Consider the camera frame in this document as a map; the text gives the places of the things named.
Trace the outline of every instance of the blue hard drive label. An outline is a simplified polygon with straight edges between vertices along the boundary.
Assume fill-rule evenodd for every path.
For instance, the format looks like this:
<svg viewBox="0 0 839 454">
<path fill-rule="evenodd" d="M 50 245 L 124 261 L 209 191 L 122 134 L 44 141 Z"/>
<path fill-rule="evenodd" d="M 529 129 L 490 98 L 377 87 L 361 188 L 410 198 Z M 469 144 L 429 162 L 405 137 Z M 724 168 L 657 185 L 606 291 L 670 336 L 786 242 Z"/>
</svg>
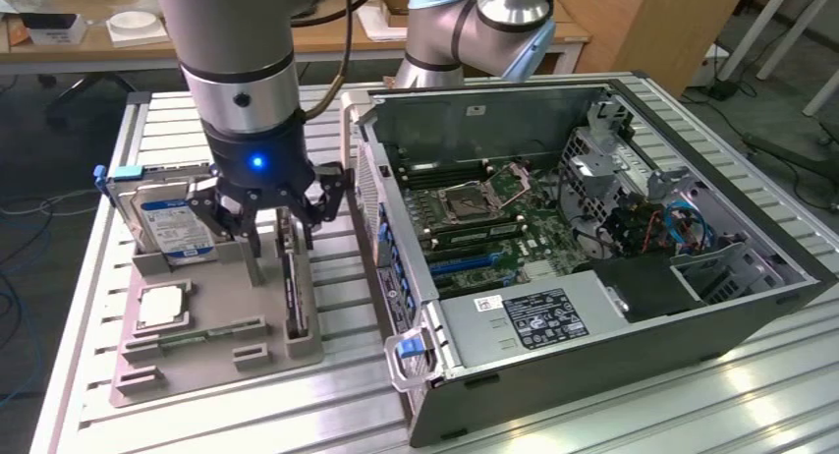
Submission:
<svg viewBox="0 0 839 454">
<path fill-rule="evenodd" d="M 202 260 L 213 250 L 212 235 L 184 200 L 146 201 L 142 218 L 160 251 L 180 263 Z"/>
<path fill-rule="evenodd" d="M 526 349 L 538 349 L 588 335 L 562 289 L 504 300 L 502 307 Z"/>
</svg>

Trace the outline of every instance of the aluminum table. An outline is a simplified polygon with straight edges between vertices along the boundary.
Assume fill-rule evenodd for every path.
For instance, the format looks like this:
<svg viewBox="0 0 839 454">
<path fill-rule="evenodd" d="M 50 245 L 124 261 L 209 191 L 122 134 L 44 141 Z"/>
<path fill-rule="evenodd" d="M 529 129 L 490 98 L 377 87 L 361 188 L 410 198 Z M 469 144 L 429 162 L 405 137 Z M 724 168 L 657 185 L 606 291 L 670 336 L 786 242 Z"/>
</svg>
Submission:
<svg viewBox="0 0 839 454">
<path fill-rule="evenodd" d="M 830 270 L 839 237 L 649 80 L 613 75 Z M 538 78 L 538 81 L 562 79 Z M 602 75 L 577 79 L 604 79 Z M 378 87 L 377 84 L 350 85 Z M 302 87 L 304 108 L 325 88 Z M 125 108 L 112 160 L 165 165 L 209 157 L 188 93 Z M 338 104 L 305 126 L 314 162 L 340 155 Z M 680 159 L 636 125 L 658 166 Z M 412 449 L 388 382 L 345 206 L 310 253 L 326 358 L 316 366 L 114 409 L 108 402 L 133 244 L 101 200 L 32 452 L 560 453 L 822 452 L 839 447 L 839 295 L 762 328 L 718 359 L 482 431 Z"/>
</svg>

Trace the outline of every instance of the green circuit board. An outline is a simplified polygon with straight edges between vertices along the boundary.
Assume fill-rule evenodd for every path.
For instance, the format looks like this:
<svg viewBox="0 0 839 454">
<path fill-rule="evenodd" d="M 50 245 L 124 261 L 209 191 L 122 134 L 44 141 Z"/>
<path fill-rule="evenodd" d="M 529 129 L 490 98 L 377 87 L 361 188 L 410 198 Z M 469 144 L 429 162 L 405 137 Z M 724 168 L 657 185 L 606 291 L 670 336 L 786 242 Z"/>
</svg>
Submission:
<svg viewBox="0 0 839 454">
<path fill-rule="evenodd" d="M 442 187 L 413 190 L 405 181 L 402 197 L 442 298 L 566 275 L 588 261 L 538 181 L 508 164 L 492 163 L 498 172 L 482 179 L 457 182 L 456 176 L 446 183 L 441 174 Z M 493 264 L 433 271 L 481 256 Z"/>
</svg>

